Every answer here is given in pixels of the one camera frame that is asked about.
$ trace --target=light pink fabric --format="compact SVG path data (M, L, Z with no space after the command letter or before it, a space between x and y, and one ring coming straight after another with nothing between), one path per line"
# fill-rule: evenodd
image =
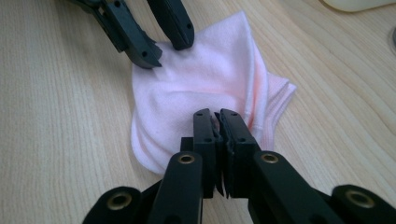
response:
M197 33L191 49L158 46L163 67L133 67L131 141L146 168L164 173L181 137L192 136L192 114L204 108L238 112L261 148L273 149L276 123L295 86L267 72L243 12Z

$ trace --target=pink cloth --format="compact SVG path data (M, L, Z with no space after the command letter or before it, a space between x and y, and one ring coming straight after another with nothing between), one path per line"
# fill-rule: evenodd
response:
M238 112L260 147L273 150L276 123L295 86L267 72L245 13L197 33L191 49L158 46L163 67L133 67L131 141L146 168L164 173L181 137L193 136L193 113L204 108Z

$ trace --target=wooden table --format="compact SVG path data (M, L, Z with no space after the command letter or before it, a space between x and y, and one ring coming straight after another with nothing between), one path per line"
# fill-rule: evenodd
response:
M143 0L127 1L167 40ZM198 32L245 10L269 71L298 90L276 151L314 188L354 184L396 206L396 6L359 13L317 0L183 1ZM79 223L104 192L161 177L130 144L131 62L67 1L2 1L0 220ZM251 223L246 200L217 193L204 223Z

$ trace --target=wood grain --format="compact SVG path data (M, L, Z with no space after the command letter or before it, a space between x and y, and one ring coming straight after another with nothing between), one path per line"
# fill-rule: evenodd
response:
M166 38L143 0L127 1ZM396 206L396 6L344 13L320 1L187 1L196 31L247 13L269 71L298 90L276 151L315 188L355 184ZM105 191L160 176L130 144L131 63L67 1L5 0L0 14L0 219L80 223ZM247 201L205 200L204 223L251 223Z

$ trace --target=light wood surface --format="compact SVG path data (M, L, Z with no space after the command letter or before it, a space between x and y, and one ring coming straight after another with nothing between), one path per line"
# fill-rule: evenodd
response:
M127 3L148 35L166 40L145 1ZM196 31L245 10L269 71L298 87L276 151L314 188L354 184L396 206L395 5L183 3ZM91 15L64 0L4 0L0 25L1 223L80 223L107 190L161 178L132 153L131 62ZM247 201L216 194L204 223L251 223Z

